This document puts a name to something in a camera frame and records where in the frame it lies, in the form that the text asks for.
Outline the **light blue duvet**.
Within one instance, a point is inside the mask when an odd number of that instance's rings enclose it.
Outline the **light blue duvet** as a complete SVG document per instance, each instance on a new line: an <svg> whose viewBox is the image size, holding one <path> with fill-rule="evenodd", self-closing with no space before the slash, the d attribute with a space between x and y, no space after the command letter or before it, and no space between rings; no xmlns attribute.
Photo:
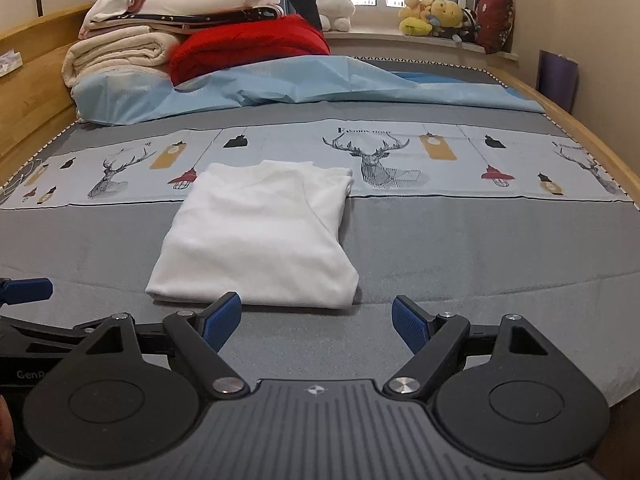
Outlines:
<svg viewBox="0 0 640 480"><path fill-rule="evenodd" d="M389 72L347 56L300 56L217 70L176 86L148 70L106 70L70 92L78 117L104 126L267 104L379 102L541 113L542 106L497 81Z"/></svg>

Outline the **red folded blanket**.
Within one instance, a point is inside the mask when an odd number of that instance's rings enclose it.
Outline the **red folded blanket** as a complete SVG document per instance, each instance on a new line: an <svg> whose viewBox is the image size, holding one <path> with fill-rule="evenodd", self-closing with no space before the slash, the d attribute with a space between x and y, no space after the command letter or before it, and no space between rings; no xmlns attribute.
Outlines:
<svg viewBox="0 0 640 480"><path fill-rule="evenodd" d="M193 78L279 58L329 55L323 32L297 14L197 32L175 50L169 63L174 86Z"/></svg>

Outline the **white plush toy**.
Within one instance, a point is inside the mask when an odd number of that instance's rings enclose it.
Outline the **white plush toy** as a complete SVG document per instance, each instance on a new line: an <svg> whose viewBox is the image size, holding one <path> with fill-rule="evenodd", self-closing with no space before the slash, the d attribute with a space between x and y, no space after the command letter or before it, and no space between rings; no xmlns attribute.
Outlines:
<svg viewBox="0 0 640 480"><path fill-rule="evenodd" d="M349 32L356 6L350 0L317 0L322 32Z"/></svg>

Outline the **wooden bed frame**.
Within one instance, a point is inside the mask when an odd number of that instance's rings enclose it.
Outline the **wooden bed frame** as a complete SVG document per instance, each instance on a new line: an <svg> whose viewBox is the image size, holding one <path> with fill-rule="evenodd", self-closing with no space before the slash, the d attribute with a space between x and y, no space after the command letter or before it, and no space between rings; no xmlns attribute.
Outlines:
<svg viewBox="0 0 640 480"><path fill-rule="evenodd" d="M1 35L1 51L14 50L23 66L1 78L1 180L6 182L76 119L62 79L62 63L77 40L89 7L75 6L16 26Z"/></svg>

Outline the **cream folded blanket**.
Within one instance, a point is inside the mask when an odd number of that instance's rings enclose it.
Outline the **cream folded blanket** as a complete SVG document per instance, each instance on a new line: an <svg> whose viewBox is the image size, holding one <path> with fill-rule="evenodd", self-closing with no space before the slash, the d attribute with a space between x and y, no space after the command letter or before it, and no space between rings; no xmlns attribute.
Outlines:
<svg viewBox="0 0 640 480"><path fill-rule="evenodd" d="M180 46L178 36L149 26L130 26L75 42L66 52L62 79L73 88L82 77L112 68L166 65Z"/></svg>

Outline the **yellow plush toys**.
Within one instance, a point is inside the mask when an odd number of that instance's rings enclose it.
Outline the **yellow plush toys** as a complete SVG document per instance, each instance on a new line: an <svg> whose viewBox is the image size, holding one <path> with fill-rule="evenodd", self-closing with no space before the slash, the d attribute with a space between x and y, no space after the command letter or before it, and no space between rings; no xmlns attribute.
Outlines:
<svg viewBox="0 0 640 480"><path fill-rule="evenodd" d="M399 30L410 37L434 37L454 42L474 42L473 11L450 0L404 0L398 12Z"/></svg>

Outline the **white folded bedding stack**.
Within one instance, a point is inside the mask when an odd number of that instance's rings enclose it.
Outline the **white folded bedding stack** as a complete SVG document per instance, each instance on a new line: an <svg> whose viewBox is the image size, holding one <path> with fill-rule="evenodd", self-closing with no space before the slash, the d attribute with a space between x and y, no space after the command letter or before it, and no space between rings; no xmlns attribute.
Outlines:
<svg viewBox="0 0 640 480"><path fill-rule="evenodd" d="M98 29L113 28L126 16L161 18L202 18L240 11L262 11L270 18L282 18L280 0L96 0L87 12L78 32L86 39Z"/></svg>

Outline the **white long-sleeve shirt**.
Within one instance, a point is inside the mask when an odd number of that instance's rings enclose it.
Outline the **white long-sleeve shirt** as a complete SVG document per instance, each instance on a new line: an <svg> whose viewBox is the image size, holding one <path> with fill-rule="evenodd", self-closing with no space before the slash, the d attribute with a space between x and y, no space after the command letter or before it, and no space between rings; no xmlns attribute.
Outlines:
<svg viewBox="0 0 640 480"><path fill-rule="evenodd" d="M347 168L312 162L213 162L175 214L146 293L210 304L347 309L359 274L338 234L352 187Z"/></svg>

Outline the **purple box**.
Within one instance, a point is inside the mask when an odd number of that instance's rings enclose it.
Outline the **purple box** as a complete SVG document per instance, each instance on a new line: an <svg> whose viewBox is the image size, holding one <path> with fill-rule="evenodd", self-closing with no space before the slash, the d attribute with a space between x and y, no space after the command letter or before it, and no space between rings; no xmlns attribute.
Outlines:
<svg viewBox="0 0 640 480"><path fill-rule="evenodd" d="M579 65L571 58L540 50L536 90L567 113L573 110L579 80Z"/></svg>

